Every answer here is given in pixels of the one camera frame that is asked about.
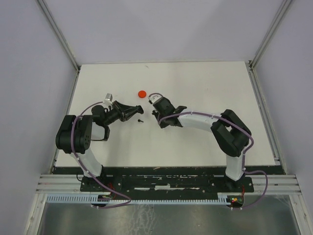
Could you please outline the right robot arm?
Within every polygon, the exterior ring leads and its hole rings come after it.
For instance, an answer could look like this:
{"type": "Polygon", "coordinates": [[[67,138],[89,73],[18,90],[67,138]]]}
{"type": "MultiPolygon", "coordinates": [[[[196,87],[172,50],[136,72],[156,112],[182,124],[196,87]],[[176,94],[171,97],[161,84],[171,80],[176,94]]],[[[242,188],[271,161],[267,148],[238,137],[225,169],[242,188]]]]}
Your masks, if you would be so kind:
{"type": "Polygon", "coordinates": [[[190,127],[212,133],[226,154],[226,189],[236,191],[242,186],[246,152],[254,145],[254,139],[249,128],[234,111],[226,109],[220,114],[189,111],[185,106],[174,107],[169,99],[159,93],[149,95],[148,99],[154,107],[152,114],[160,128],[190,127]]]}

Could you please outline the aluminium corner post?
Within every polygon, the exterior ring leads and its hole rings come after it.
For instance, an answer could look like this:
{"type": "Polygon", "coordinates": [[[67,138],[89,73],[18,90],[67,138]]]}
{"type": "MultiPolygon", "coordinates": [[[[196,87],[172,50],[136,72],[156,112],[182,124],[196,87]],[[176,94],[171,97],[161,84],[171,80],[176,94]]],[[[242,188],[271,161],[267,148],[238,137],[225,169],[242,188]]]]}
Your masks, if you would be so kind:
{"type": "Polygon", "coordinates": [[[36,0],[40,10],[42,11],[44,17],[48,21],[54,35],[56,36],[58,42],[60,43],[62,49],[66,53],[68,59],[70,60],[74,69],[78,72],[80,70],[80,66],[78,65],[73,52],[71,51],[69,44],[67,43],[61,29],[59,28],[57,22],[55,21],[51,10],[48,7],[48,4],[45,0],[36,0]]]}
{"type": "Polygon", "coordinates": [[[285,16],[287,15],[289,9],[291,8],[293,4],[293,0],[283,0],[280,4],[277,12],[275,13],[275,16],[273,20],[270,23],[270,26],[264,36],[264,38],[261,41],[261,44],[259,45],[253,59],[249,62],[250,70],[253,70],[257,67],[259,64],[262,56],[264,55],[267,47],[269,46],[271,40],[273,39],[275,33],[277,32],[280,24],[284,20],[285,16]]]}

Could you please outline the round black earbud case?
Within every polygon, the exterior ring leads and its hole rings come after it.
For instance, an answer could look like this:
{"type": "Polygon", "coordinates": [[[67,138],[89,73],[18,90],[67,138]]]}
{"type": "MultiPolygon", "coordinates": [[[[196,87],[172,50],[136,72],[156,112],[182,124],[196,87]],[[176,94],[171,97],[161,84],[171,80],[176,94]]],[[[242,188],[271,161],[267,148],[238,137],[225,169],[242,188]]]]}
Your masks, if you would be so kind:
{"type": "Polygon", "coordinates": [[[137,112],[140,114],[144,114],[144,110],[140,105],[137,105],[137,112]]]}

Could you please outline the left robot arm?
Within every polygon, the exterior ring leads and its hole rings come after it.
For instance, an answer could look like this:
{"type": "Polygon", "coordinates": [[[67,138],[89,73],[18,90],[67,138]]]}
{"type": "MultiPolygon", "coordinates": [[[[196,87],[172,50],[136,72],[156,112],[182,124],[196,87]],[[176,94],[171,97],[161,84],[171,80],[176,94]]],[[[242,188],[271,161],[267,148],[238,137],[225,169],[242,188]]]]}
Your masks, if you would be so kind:
{"type": "Polygon", "coordinates": [[[110,136],[109,125],[119,120],[128,121],[135,114],[143,114],[140,105],[129,106],[114,101],[108,107],[103,102],[88,106],[79,116],[66,115],[57,132],[55,143],[59,150],[70,155],[83,171],[81,186],[95,188],[98,191],[109,189],[112,183],[108,181],[104,167],[92,152],[92,125],[103,129],[100,141],[107,141],[110,136]]]}

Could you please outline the left aluminium corner post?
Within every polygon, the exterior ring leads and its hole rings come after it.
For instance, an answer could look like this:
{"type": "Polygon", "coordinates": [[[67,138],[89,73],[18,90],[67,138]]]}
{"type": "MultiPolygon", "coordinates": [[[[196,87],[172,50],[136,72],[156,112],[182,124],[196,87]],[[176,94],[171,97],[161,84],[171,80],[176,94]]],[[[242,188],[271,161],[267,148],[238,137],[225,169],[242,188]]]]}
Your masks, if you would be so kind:
{"type": "Polygon", "coordinates": [[[42,11],[44,17],[48,21],[54,35],[56,36],[58,42],[60,43],[62,49],[66,53],[68,59],[70,60],[74,69],[78,72],[80,70],[80,66],[78,65],[73,52],[71,51],[69,44],[67,43],[61,29],[59,28],[57,22],[55,21],[51,10],[48,7],[48,4],[45,0],[36,0],[40,10],[42,11]]]}

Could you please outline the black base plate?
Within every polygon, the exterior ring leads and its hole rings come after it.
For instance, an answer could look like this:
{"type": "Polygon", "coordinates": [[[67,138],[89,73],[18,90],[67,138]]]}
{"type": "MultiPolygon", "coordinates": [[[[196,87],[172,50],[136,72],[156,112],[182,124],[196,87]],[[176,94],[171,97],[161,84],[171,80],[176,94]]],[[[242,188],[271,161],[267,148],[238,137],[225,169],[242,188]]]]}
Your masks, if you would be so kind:
{"type": "Polygon", "coordinates": [[[234,182],[225,176],[215,175],[112,175],[104,185],[118,192],[130,190],[203,189],[208,192],[254,192],[250,177],[234,182]]]}

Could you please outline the right controller board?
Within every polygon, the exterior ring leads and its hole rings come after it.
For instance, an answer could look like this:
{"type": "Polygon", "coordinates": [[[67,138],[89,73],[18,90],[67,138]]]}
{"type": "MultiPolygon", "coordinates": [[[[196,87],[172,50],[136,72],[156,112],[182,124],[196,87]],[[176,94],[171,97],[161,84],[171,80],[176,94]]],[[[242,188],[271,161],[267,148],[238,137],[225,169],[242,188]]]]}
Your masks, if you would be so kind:
{"type": "Polygon", "coordinates": [[[244,204],[244,197],[243,196],[230,196],[230,207],[233,208],[240,208],[244,204]]]}

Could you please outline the aluminium frame rail front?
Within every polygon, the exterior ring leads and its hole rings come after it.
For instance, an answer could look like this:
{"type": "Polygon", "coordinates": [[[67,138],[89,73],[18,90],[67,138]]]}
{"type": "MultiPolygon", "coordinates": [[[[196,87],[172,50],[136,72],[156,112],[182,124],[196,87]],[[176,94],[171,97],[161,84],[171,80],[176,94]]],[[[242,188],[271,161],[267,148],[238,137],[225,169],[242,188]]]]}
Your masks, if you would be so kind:
{"type": "MultiPolygon", "coordinates": [[[[261,195],[266,186],[264,175],[251,175],[254,192],[245,195],[261,195]]],[[[81,183],[75,175],[41,175],[36,188],[37,193],[82,194],[81,183]]],[[[295,175],[269,175],[266,195],[301,195],[295,175]]]]}

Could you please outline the right aluminium corner post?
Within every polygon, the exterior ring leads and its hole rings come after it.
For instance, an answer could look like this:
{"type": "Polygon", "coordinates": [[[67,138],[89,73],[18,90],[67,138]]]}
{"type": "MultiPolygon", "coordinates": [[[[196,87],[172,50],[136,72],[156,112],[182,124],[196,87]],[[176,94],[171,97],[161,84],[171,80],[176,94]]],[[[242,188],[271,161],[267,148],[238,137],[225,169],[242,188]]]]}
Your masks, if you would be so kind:
{"type": "Polygon", "coordinates": [[[269,46],[271,40],[273,39],[275,33],[277,32],[280,24],[284,20],[285,16],[287,15],[289,9],[291,8],[293,4],[293,0],[283,0],[280,4],[277,12],[275,13],[275,16],[273,20],[270,23],[270,26],[264,36],[264,38],[261,41],[261,44],[259,45],[253,59],[249,62],[250,70],[253,70],[257,67],[259,64],[262,56],[264,55],[267,47],[269,46]]]}

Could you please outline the round orange earbud case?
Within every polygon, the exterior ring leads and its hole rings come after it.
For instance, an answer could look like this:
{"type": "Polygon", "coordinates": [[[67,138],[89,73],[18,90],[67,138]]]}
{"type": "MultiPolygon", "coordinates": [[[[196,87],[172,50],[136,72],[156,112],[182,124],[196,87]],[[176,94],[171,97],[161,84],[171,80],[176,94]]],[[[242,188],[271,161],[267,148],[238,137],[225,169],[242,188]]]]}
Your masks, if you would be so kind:
{"type": "Polygon", "coordinates": [[[138,92],[138,97],[139,97],[139,98],[145,98],[146,96],[147,96],[146,91],[140,90],[140,91],[138,92]]]}

